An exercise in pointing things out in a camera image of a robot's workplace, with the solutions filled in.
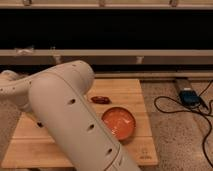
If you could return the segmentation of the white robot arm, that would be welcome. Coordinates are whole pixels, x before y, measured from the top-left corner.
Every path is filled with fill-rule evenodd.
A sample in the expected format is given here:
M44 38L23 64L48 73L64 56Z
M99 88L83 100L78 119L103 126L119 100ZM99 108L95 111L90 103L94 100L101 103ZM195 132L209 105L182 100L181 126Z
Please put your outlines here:
M84 98L93 80L94 72L84 61L24 78L5 70L0 73L0 99L34 113L77 171L140 171Z

